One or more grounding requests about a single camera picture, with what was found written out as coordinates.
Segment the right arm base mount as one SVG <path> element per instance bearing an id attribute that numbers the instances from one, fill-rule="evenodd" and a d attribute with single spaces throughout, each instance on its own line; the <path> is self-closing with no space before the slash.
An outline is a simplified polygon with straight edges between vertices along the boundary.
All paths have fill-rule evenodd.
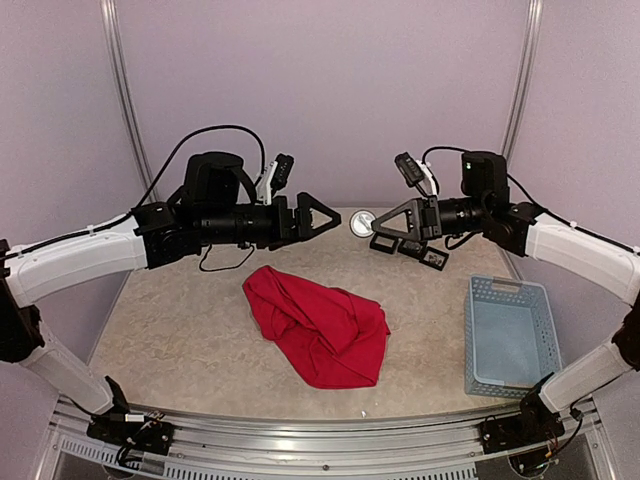
<path id="1" fill-rule="evenodd" d="M 565 434 L 560 420 L 552 419 L 546 425 L 527 425 L 522 414 L 496 418 L 487 417 L 478 425 L 483 452 L 492 454 L 528 447 L 549 440 L 558 440 Z"/>

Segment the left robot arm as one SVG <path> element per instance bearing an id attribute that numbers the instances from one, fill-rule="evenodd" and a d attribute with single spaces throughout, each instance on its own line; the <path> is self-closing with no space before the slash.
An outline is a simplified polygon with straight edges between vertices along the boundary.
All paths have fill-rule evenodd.
<path id="1" fill-rule="evenodd" d="M 311 240 L 341 223 L 307 193 L 290 208 L 223 205 L 181 198 L 134 208 L 83 231 L 41 244 L 1 246 L 1 361 L 20 366 L 97 417 L 121 445 L 140 434 L 124 395 L 94 373 L 96 345 L 125 278 L 198 255 L 213 245 L 276 250 Z"/>

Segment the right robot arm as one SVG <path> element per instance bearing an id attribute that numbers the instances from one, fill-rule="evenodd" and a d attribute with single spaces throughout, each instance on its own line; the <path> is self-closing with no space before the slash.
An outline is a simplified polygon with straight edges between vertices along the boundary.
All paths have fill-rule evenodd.
<path id="1" fill-rule="evenodd" d="M 639 254 L 556 219 L 543 207 L 481 197 L 414 198 L 372 223 L 375 233 L 412 242 L 479 233 L 505 251 L 574 273 L 609 291 L 630 310 L 620 328 L 600 346 L 539 383 L 535 405 L 513 419 L 511 433 L 535 442 L 555 415 L 624 374 L 639 368 Z"/>

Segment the red t-shirt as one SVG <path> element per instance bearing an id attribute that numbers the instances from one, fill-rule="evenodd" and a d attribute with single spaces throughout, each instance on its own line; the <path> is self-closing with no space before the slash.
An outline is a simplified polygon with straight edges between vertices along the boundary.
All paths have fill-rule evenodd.
<path id="1" fill-rule="evenodd" d="M 264 339 L 311 387 L 377 385 L 391 331 L 380 304 L 264 266 L 243 291 Z"/>

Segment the silver white brooch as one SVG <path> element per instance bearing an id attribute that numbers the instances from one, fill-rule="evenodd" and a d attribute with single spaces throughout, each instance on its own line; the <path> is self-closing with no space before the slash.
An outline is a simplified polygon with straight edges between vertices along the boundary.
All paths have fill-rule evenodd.
<path id="1" fill-rule="evenodd" d="M 444 262 L 441 255 L 435 253 L 428 253 L 425 257 L 425 261 L 430 265 L 441 266 Z"/>

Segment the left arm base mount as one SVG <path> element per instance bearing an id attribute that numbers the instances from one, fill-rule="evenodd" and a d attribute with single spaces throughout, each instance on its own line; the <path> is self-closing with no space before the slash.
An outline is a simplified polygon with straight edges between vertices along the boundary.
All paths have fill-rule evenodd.
<path id="1" fill-rule="evenodd" d="M 87 435 L 124 449 L 167 456 L 174 438 L 175 426 L 160 411 L 131 413 L 128 408 L 114 406 L 106 413 L 93 415 Z"/>

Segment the blue round brooch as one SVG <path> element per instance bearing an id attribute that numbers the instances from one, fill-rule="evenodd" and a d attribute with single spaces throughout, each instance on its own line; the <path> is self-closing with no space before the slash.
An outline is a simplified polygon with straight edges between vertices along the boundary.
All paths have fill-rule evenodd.
<path id="1" fill-rule="evenodd" d="M 357 238 L 369 238 L 374 234 L 372 227 L 376 215 L 369 210 L 355 211 L 349 220 L 349 228 L 351 233 Z"/>

